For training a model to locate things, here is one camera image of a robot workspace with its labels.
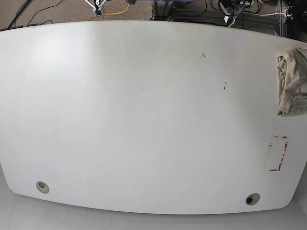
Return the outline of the red tape rectangle marking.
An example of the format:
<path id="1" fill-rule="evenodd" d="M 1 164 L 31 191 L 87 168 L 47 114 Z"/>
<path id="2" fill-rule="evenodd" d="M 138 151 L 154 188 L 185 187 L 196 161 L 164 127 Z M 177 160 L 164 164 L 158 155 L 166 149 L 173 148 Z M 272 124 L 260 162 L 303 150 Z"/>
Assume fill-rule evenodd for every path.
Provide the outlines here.
<path id="1" fill-rule="evenodd" d="M 268 148 L 266 168 L 270 172 L 280 170 L 288 145 L 288 136 L 272 136 Z"/>

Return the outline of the beige grey t-shirt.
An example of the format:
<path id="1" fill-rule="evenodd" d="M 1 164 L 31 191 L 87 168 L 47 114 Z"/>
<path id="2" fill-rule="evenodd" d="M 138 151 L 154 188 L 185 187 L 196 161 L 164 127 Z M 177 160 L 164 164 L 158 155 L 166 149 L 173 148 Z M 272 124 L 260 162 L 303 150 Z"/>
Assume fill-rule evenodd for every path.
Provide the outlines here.
<path id="1" fill-rule="evenodd" d="M 293 47 L 277 56 L 278 110 L 288 117 L 307 113 L 307 49 Z"/>

